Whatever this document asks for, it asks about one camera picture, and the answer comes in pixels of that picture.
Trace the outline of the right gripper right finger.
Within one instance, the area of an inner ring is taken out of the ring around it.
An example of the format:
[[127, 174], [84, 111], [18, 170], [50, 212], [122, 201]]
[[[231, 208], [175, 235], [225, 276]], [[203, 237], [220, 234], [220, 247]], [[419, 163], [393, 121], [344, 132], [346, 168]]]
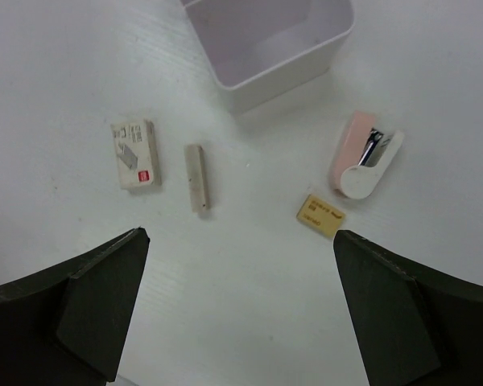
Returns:
[[342, 230], [336, 265], [371, 385], [483, 385], [483, 286]]

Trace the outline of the white three-compartment organizer box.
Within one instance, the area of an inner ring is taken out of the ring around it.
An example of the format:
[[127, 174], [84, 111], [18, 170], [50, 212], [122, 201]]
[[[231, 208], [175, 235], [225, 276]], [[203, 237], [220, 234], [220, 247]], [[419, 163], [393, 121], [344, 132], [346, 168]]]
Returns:
[[225, 107], [244, 113], [323, 75], [355, 25], [350, 1], [183, 1]]

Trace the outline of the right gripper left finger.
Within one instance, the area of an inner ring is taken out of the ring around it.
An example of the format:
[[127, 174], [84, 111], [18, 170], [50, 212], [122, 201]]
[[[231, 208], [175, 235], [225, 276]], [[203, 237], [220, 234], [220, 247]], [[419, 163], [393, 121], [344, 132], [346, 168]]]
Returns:
[[134, 228], [0, 285], [0, 385], [113, 383], [149, 244]]

